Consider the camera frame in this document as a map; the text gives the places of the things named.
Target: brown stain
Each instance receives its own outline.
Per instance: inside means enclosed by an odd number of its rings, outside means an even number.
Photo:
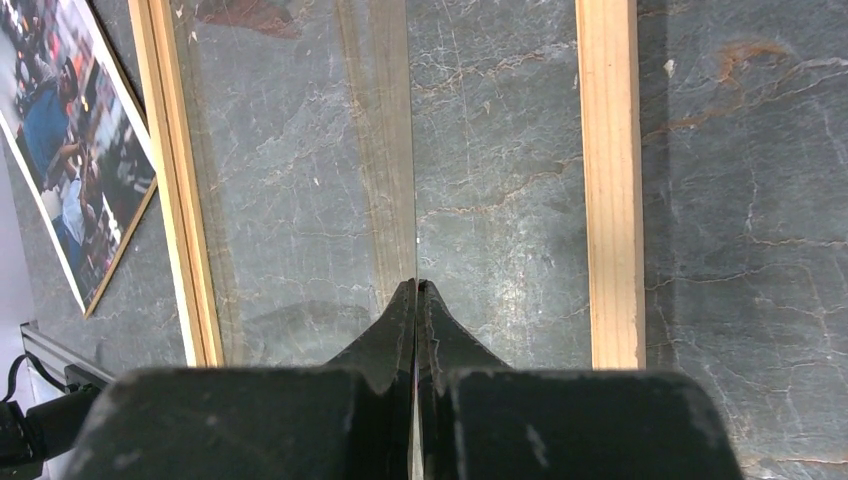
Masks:
[[[198,3],[195,17],[202,23],[248,28],[274,38],[300,37],[291,12],[267,0],[205,0]]]
[[[789,56],[789,52],[783,46],[770,40],[729,43],[719,49],[717,54],[720,60],[718,72],[719,83],[726,83],[728,81],[736,83],[736,80],[733,78],[733,71],[740,67],[740,65],[744,67],[745,62],[752,58],[763,55]]]
[[[738,98],[729,106],[722,108],[708,108],[703,113],[691,115],[676,120],[671,120],[659,129],[647,133],[644,141],[650,141],[658,135],[668,133],[674,130],[682,130],[687,128],[695,128],[702,125],[711,118],[723,117],[739,110],[745,106],[744,91],[742,86],[734,77],[734,74],[746,68],[747,62],[752,59],[764,56],[775,56],[780,60],[784,60],[791,56],[791,53],[782,45],[771,40],[754,40],[754,41],[736,41],[727,43],[716,52],[718,57],[718,72],[716,73],[716,82],[732,87]],[[790,69],[783,77],[778,79],[774,85],[777,86],[787,78],[797,73],[797,69]]]

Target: wooden frame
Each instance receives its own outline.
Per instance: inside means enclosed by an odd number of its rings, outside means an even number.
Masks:
[[[221,366],[224,353],[170,4],[167,0],[129,4],[186,361],[190,366]]]
[[[592,367],[645,368],[635,0],[576,0]]]

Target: blue shirt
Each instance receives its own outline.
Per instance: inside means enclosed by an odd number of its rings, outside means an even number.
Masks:
[[[24,119],[24,138],[42,178],[47,177],[50,162],[65,143],[69,121],[65,105],[59,98],[58,87],[48,88],[41,93]]]

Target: wooden strip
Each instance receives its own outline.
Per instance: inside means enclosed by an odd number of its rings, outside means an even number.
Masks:
[[[129,3],[186,360],[223,365],[169,4]]]
[[[636,0],[576,0],[592,366],[645,367]]]
[[[365,52],[352,0],[336,0],[362,165],[375,264],[377,306],[385,308],[399,282],[416,275],[412,188],[412,110],[404,0],[371,1]],[[365,66],[373,64],[374,74]]]

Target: person in photo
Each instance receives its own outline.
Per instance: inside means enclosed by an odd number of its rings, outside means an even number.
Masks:
[[[58,73],[38,55],[32,60],[35,66],[32,75],[38,86],[27,99],[16,143],[36,188],[42,192],[54,157],[58,155],[61,163],[79,153],[78,144],[65,145],[70,123],[68,105],[79,94],[79,82],[70,58],[65,59]]]
[[[60,165],[70,179],[70,186],[62,199],[62,213],[52,223],[71,271],[76,275],[85,258],[83,245],[86,238],[98,228],[103,193],[99,169],[89,162],[87,155],[83,155],[79,170],[71,163],[70,157],[62,160]]]

